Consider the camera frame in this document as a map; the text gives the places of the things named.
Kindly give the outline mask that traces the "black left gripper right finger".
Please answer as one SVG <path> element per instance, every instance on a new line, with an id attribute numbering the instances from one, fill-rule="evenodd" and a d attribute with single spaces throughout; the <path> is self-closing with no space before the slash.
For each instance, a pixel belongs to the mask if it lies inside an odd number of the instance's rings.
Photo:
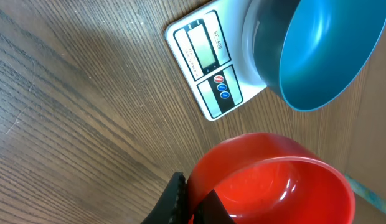
<path id="1" fill-rule="evenodd" d="M 194 213 L 193 224 L 235 224 L 226 211 L 215 190 L 199 204 Z"/>

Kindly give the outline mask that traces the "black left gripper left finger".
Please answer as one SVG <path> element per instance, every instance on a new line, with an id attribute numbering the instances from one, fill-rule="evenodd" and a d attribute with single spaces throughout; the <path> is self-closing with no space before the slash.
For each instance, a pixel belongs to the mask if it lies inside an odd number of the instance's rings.
<path id="1" fill-rule="evenodd" d="M 142 224 L 185 224 L 187 223 L 186 178 L 175 172 Z"/>

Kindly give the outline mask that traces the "red measuring scoop blue handle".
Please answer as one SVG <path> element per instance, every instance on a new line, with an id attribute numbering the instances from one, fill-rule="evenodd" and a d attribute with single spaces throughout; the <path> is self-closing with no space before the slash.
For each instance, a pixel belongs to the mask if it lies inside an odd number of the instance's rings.
<path id="1" fill-rule="evenodd" d="M 250 133 L 214 146 L 187 181 L 188 221 L 201 223 L 386 223 L 349 179 L 298 142 Z"/>

